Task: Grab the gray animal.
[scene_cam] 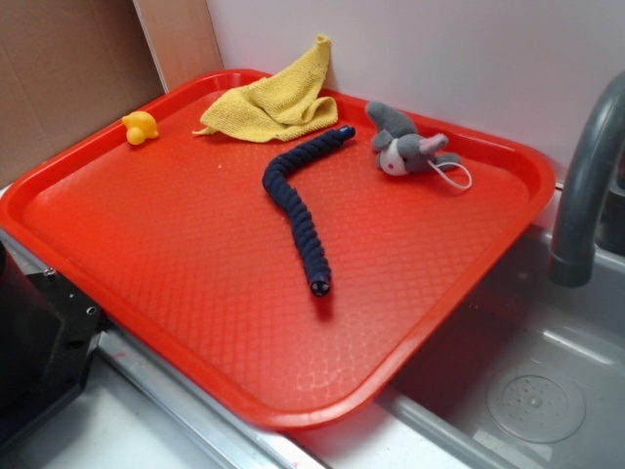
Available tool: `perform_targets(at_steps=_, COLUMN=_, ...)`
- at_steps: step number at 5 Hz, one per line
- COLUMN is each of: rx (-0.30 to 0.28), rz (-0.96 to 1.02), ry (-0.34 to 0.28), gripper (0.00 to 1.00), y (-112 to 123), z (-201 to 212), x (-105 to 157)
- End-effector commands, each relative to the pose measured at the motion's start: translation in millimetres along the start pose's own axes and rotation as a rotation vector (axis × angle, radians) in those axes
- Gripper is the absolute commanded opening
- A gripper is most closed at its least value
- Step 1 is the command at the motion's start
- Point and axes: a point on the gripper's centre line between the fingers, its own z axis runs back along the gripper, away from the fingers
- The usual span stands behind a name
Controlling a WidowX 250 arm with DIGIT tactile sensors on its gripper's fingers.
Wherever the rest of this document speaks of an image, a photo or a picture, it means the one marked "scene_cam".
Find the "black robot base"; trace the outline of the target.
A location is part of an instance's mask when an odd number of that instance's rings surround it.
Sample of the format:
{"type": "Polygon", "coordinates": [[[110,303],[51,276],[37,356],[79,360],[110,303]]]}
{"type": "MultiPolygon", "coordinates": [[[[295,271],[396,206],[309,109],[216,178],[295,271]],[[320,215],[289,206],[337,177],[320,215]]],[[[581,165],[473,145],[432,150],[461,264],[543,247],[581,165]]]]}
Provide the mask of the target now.
{"type": "Polygon", "coordinates": [[[2,448],[83,392],[102,322],[66,277],[26,274],[1,248],[2,448]]]}

